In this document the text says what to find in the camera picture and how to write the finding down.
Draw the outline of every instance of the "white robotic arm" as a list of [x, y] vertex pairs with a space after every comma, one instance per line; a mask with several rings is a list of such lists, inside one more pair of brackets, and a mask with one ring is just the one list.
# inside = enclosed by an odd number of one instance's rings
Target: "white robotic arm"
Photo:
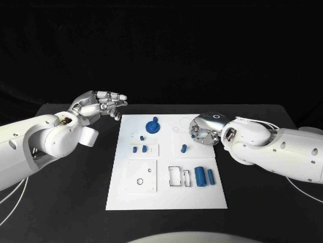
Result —
[[323, 184], [323, 130], [279, 129], [263, 121], [240, 117], [229, 121], [222, 114], [206, 113], [193, 119], [189, 134], [204, 145], [216, 145], [220, 140], [243, 165], [258, 165], [298, 181]]
[[0, 127], [0, 191], [65, 157], [78, 143], [92, 147], [98, 132], [86, 126], [101, 115], [119, 120], [115, 108], [127, 97], [111, 92], [83, 93], [67, 111]]

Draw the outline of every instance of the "white base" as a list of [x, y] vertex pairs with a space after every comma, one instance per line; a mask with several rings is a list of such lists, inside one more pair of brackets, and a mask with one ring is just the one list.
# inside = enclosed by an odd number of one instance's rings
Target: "white base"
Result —
[[[160, 131], [148, 134], [145, 124], [157, 117]], [[187, 134], [187, 122], [197, 114], [178, 115], [122, 115], [118, 133], [114, 167], [109, 181], [106, 210], [161, 210], [161, 209], [226, 209], [214, 152], [212, 146], [194, 143]], [[158, 153], [132, 154], [132, 144], [158, 144]], [[180, 152], [186, 144], [186, 153]], [[128, 184], [128, 162], [155, 160], [155, 192], [134, 193]], [[168, 186], [168, 166], [180, 167], [180, 187]], [[207, 185], [196, 186], [194, 167], [204, 168]], [[212, 169], [214, 185], [209, 184], [207, 169]], [[190, 187], [184, 187], [183, 170], [189, 170]]]

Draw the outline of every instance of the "table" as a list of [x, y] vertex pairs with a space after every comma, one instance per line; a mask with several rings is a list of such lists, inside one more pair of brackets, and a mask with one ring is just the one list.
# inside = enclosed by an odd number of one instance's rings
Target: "table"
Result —
[[[66, 110], [44, 104], [37, 115]], [[128, 105], [121, 114], [191, 114], [216, 111], [295, 128], [279, 105]], [[26, 193], [5, 223], [0, 242], [125, 243], [152, 234], [207, 231], [261, 242], [323, 242], [323, 204], [299, 193], [285, 177], [239, 164], [214, 146], [227, 209], [105, 211], [119, 122], [103, 116], [91, 125], [99, 136], [92, 148], [72, 154], [29, 177]], [[295, 182], [323, 196], [323, 185]], [[0, 192], [0, 199], [14, 186]], [[0, 206], [0, 221], [20, 191]]]

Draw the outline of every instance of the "blue object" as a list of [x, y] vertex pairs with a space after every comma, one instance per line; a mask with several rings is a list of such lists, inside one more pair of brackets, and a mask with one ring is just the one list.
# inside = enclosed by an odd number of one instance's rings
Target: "blue object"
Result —
[[186, 151], [186, 145], [183, 144], [180, 152], [184, 153], [184, 151]]
[[148, 133], [157, 133], [160, 130], [160, 125], [157, 123], [157, 118], [154, 116], [152, 121], [145, 124], [145, 130]]
[[206, 186], [203, 167], [196, 167], [194, 172], [196, 172], [196, 186]]
[[207, 170], [210, 184], [214, 185], [212, 170]]

